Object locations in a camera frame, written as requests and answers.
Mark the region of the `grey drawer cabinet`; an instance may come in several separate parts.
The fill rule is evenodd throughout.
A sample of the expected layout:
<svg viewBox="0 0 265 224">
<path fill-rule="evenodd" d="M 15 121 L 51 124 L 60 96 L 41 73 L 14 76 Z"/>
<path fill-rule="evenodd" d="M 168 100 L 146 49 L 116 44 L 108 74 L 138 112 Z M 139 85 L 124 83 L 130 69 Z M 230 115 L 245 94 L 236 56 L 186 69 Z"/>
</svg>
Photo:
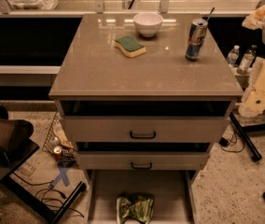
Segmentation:
<svg viewBox="0 0 265 224">
<path fill-rule="evenodd" d="M 49 93 L 61 118 L 71 116 L 229 119 L 231 110 L 243 93 L 242 88 L 211 36 L 205 39 L 200 59 L 196 62 L 187 60 L 185 50 L 191 22 L 192 16 L 189 14 L 166 15 L 160 31 L 145 41 L 146 52 L 138 57 L 128 58 L 114 47 L 114 41 L 125 35 L 135 35 L 131 15 L 85 16 L 77 28 Z M 215 144 L 71 143 L 76 153 L 206 152 L 209 156 Z M 93 175 L 97 171 L 109 170 L 82 171 L 88 183 L 84 201 L 88 214 Z M 146 171 L 188 172 L 191 190 L 193 181 L 200 172 Z"/>
</svg>

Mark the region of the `blue tape cross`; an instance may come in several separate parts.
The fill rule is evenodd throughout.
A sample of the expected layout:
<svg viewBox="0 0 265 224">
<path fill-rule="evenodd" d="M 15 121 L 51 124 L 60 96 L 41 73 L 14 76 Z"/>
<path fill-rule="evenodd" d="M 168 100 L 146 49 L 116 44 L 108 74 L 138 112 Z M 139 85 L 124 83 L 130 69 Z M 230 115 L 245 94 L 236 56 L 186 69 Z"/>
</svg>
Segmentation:
<svg viewBox="0 0 265 224">
<path fill-rule="evenodd" d="M 51 185 L 55 187 L 60 181 L 63 182 L 63 184 L 68 187 L 70 185 L 69 178 L 67 176 L 67 172 L 69 170 L 69 167 L 62 167 L 59 166 L 59 174 L 51 181 Z"/>
</svg>

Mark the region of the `grey drawer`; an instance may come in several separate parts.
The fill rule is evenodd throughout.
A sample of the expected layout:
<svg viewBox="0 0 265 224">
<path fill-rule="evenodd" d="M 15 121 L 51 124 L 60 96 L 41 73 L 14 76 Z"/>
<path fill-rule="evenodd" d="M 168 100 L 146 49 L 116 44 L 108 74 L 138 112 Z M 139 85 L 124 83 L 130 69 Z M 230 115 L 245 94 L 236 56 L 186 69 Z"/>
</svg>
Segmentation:
<svg viewBox="0 0 265 224">
<path fill-rule="evenodd" d="M 71 142 L 215 143 L 230 119 L 67 116 L 60 122 Z"/>
<path fill-rule="evenodd" d="M 79 151 L 75 154 L 85 170 L 201 170 L 206 152 Z"/>
</svg>

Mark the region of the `white bowl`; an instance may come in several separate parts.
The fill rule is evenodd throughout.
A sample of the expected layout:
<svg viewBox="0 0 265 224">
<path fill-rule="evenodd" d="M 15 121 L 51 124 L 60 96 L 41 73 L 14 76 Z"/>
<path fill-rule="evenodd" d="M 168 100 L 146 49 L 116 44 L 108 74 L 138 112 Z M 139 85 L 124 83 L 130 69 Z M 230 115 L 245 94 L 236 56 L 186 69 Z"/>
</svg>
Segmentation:
<svg viewBox="0 0 265 224">
<path fill-rule="evenodd" d="M 161 28 L 163 17 L 157 13 L 139 13 L 133 17 L 137 32 L 144 37 L 155 35 Z"/>
</svg>

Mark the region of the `middle grey drawer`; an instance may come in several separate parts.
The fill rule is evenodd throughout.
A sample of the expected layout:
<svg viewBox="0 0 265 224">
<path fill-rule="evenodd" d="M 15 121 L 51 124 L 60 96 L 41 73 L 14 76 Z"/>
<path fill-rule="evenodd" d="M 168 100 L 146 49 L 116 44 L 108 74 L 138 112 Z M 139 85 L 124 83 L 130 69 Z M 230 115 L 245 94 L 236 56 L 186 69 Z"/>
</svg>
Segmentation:
<svg viewBox="0 0 265 224">
<path fill-rule="evenodd" d="M 75 154 L 85 170 L 201 170 L 206 152 L 79 151 Z"/>
</svg>

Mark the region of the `green yellow sponge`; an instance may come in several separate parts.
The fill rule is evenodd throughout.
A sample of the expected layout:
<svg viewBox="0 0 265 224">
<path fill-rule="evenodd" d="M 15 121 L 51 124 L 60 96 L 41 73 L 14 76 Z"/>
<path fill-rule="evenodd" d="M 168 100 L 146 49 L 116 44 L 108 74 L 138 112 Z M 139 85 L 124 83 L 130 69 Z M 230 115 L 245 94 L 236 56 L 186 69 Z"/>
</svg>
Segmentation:
<svg viewBox="0 0 265 224">
<path fill-rule="evenodd" d="M 121 52 L 129 58 L 134 58 L 146 52 L 146 47 L 129 35 L 117 38 L 114 41 L 114 47 L 120 49 Z"/>
</svg>

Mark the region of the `top grey drawer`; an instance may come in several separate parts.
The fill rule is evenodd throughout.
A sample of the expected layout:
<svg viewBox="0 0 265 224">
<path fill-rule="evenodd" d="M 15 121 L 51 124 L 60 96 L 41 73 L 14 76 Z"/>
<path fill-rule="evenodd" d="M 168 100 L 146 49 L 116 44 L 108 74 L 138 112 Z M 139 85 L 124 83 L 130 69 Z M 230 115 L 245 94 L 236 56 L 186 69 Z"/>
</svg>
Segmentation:
<svg viewBox="0 0 265 224">
<path fill-rule="evenodd" d="M 60 122 L 71 142 L 215 143 L 230 119 L 67 116 Z"/>
</svg>

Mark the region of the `red soda can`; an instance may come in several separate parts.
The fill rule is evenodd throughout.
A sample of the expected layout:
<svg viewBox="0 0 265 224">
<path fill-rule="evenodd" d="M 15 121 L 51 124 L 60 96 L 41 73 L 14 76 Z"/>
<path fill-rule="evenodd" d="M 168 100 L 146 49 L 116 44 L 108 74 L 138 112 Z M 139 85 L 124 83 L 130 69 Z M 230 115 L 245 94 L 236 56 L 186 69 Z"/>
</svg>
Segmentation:
<svg viewBox="0 0 265 224">
<path fill-rule="evenodd" d="M 63 154 L 63 148 L 61 146 L 56 146 L 53 148 L 53 156 L 56 158 L 56 160 L 58 161 Z"/>
</svg>

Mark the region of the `green jalapeno chip bag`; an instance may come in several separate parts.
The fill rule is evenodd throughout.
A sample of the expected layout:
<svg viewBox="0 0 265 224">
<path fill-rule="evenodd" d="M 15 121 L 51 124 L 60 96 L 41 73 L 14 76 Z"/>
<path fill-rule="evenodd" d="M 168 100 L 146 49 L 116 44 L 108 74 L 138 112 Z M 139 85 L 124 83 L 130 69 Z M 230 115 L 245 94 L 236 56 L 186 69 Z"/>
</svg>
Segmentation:
<svg viewBox="0 0 265 224">
<path fill-rule="evenodd" d="M 116 217 L 118 224 L 133 219 L 139 224 L 148 224 L 153 216 L 155 197 L 151 194 L 134 193 L 117 198 Z"/>
</svg>

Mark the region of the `clear water bottle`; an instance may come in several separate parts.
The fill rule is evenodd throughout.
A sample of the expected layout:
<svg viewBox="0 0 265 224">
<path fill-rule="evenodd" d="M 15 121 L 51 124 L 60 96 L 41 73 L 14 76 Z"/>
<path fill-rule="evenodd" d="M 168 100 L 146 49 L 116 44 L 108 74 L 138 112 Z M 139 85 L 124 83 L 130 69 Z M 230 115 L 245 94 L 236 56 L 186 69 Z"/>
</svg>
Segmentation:
<svg viewBox="0 0 265 224">
<path fill-rule="evenodd" d="M 238 60 L 239 53 L 240 53 L 239 48 L 240 47 L 238 45 L 235 45 L 226 57 L 227 63 L 231 67 L 233 67 Z"/>
</svg>

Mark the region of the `open bottom drawer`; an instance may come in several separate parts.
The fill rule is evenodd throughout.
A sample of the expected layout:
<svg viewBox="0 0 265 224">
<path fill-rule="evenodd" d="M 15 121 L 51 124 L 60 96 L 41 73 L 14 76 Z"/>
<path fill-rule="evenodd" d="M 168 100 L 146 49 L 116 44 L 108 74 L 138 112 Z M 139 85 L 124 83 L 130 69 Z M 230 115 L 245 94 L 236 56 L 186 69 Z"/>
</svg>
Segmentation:
<svg viewBox="0 0 265 224">
<path fill-rule="evenodd" d="M 117 224 L 117 197 L 154 196 L 148 224 L 197 224 L 188 172 L 97 171 L 91 183 L 88 224 Z"/>
</svg>

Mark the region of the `blue silver energy drink can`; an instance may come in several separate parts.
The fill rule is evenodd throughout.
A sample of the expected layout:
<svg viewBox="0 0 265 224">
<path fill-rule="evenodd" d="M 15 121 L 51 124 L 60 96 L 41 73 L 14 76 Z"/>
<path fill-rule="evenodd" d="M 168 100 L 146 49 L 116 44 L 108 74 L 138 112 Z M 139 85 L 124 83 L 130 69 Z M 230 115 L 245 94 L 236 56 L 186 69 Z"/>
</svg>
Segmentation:
<svg viewBox="0 0 265 224">
<path fill-rule="evenodd" d="M 188 35 L 188 47 L 185 57 L 189 61 L 198 61 L 200 50 L 206 37 L 208 21 L 204 19 L 194 19 L 190 25 Z"/>
</svg>

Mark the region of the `black table leg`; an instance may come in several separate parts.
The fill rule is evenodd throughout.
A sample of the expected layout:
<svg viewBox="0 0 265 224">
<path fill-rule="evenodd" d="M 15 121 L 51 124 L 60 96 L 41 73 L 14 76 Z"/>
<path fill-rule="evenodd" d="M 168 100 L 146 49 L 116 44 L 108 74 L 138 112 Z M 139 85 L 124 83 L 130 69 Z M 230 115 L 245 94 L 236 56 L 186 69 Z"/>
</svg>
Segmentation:
<svg viewBox="0 0 265 224">
<path fill-rule="evenodd" d="M 235 118 L 233 113 L 230 113 L 230 120 L 234 128 L 236 129 L 237 133 L 240 135 L 241 139 L 243 140 L 244 144 L 249 148 L 252 154 L 252 161 L 254 162 L 260 161 L 262 159 L 261 154 L 258 152 L 255 145 L 252 143 L 249 136 L 245 133 L 243 127 L 241 126 L 237 118 Z"/>
</svg>

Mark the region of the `black desk base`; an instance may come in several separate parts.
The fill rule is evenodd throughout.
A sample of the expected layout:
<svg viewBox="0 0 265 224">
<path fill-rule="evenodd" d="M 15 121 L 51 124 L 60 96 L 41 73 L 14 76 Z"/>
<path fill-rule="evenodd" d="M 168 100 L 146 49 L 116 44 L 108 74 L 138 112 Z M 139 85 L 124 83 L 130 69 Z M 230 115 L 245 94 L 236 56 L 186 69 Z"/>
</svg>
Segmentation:
<svg viewBox="0 0 265 224">
<path fill-rule="evenodd" d="M 74 190 L 61 201 L 58 198 L 46 197 L 50 189 L 46 189 L 42 197 L 38 199 L 11 177 L 6 177 L 3 185 L 36 211 L 48 224 L 57 224 L 63 215 L 71 209 L 76 198 L 87 188 L 86 184 L 80 181 Z"/>
</svg>

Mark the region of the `yellowish drink bottle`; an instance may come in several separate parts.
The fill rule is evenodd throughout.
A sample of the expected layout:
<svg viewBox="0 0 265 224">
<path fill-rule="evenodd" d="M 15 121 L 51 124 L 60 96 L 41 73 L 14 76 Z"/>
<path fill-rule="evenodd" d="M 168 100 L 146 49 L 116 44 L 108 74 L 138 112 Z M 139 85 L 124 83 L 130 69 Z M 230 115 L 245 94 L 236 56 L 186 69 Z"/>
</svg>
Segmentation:
<svg viewBox="0 0 265 224">
<path fill-rule="evenodd" d="M 248 71 L 248 68 L 256 58 L 257 45 L 252 45 L 245 53 L 244 56 L 237 67 L 236 72 L 240 75 L 245 75 Z"/>
</svg>

